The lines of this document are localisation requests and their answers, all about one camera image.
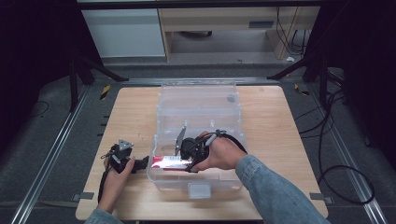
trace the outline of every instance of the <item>floor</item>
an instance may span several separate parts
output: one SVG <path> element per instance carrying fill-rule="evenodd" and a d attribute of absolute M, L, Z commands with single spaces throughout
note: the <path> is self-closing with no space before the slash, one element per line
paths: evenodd
<path fill-rule="evenodd" d="M 296 46 L 302 44 L 301 35 L 302 33 L 297 35 Z M 293 72 L 280 81 L 266 79 L 292 62 L 275 59 L 265 32 L 220 32 L 213 33 L 212 36 L 177 34 L 174 40 L 173 55 L 169 63 L 109 65 L 108 68 L 136 82 L 139 78 L 158 82 L 165 78 L 217 77 L 235 78 L 241 84 L 243 81 L 256 80 L 262 85 L 279 85 L 285 92 L 300 132 L 316 126 L 322 120 L 323 111 L 318 107 L 316 98 L 318 83 L 304 83 L 304 69 Z M 301 57 L 290 56 L 295 60 Z M 23 216 L 26 223 L 81 223 L 75 218 L 76 203 L 71 198 L 84 189 L 118 90 L 136 85 L 133 81 L 116 83 L 100 73 L 94 74 L 95 82 L 92 86 L 78 87 L 79 92 L 86 92 L 86 95 L 81 99 L 81 109 L 74 114 L 76 120 L 67 131 L 64 130 L 64 125 L 70 116 L 68 78 L 61 78 L 41 90 L 31 117 L 13 140 L 8 154 L 1 160 L 0 223 L 12 221 L 18 206 L 24 203 L 23 199 L 27 195 L 33 195 L 37 203 Z M 107 84 L 111 86 L 110 91 L 105 100 L 100 100 L 102 90 Z M 294 84 L 298 84 L 298 90 L 295 90 Z M 328 87 L 330 92 L 336 92 L 340 88 L 336 83 L 329 83 Z M 335 224 L 396 223 L 396 173 L 380 150 L 364 144 L 364 134 L 351 111 L 344 98 L 334 103 L 333 125 L 325 129 L 329 131 L 323 135 L 321 144 L 322 163 L 327 168 L 351 163 L 352 160 L 355 167 L 366 174 L 375 186 L 375 201 L 364 206 L 349 203 L 321 183 L 319 186 L 325 197 L 332 197 L 334 200 L 334 203 L 328 204 L 328 219 Z M 318 131 L 319 129 L 315 129 L 301 134 L 316 178 L 320 176 Z M 65 132 L 66 138 L 59 139 L 59 132 Z M 59 148 L 57 154 L 53 153 L 55 147 Z M 46 161 L 48 155 L 52 156 L 54 162 Z M 43 183 L 32 186 L 39 177 Z M 359 186 L 364 186 L 364 183 L 360 184 L 356 174 L 339 170 L 329 173 L 326 179 L 342 195 L 354 201 L 361 199 Z M 382 220 L 373 220 L 373 216 L 368 215 L 373 211 L 374 205 L 380 207 L 380 215 L 384 215 Z"/>

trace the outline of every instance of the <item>person's right hand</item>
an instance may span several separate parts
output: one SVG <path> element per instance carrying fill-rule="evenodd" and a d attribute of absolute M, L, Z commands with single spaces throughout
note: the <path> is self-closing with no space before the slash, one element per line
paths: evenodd
<path fill-rule="evenodd" d="M 242 151 L 230 139 L 217 137 L 209 146 L 209 156 L 206 160 L 194 165 L 192 172 L 203 171 L 208 168 L 217 167 L 222 170 L 235 169 L 236 164 L 247 154 Z"/>

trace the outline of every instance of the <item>denim sleeve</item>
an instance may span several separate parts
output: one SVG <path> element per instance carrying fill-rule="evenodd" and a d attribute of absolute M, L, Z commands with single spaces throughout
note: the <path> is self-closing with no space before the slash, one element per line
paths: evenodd
<path fill-rule="evenodd" d="M 116 217 L 111 214 L 100 210 L 95 209 L 85 221 L 86 224 L 122 224 Z"/>
<path fill-rule="evenodd" d="M 297 187 L 254 156 L 242 158 L 235 171 L 266 224 L 330 223 Z"/>

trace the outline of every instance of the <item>wooden table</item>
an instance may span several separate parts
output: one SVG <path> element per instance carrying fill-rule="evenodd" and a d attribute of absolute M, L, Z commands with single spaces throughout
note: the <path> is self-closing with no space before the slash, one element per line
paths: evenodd
<path fill-rule="evenodd" d="M 247 150 L 275 172 L 283 175 L 309 197 L 320 192 L 289 105 L 280 87 L 237 87 L 242 108 L 242 127 Z M 97 193 L 105 170 L 100 157 L 119 138 L 134 142 L 133 155 L 146 157 L 156 133 L 156 105 L 160 88 L 121 89 L 106 126 L 84 192 L 94 192 L 92 200 L 81 199 L 76 212 L 86 219 L 97 205 Z M 323 201 L 312 201 L 323 216 Z M 159 191 L 145 171 L 131 175 L 113 213 L 121 220 L 249 220 L 262 219 L 248 191 L 214 192 L 211 199 L 189 200 L 187 192 Z"/>

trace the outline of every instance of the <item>open plastic container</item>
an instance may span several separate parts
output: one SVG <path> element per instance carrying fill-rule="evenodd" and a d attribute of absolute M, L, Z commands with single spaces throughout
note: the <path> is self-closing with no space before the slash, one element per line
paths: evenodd
<path fill-rule="evenodd" d="M 184 138 L 201 132 L 225 130 L 244 147 L 241 106 L 234 81 L 200 80 L 163 83 L 157 105 L 157 133 L 148 163 L 148 178 L 160 190 L 187 190 L 190 198 L 209 198 L 216 190 L 242 188 L 235 170 L 211 168 L 198 174 L 152 168 L 157 156 L 174 156 L 176 140 L 183 126 Z"/>

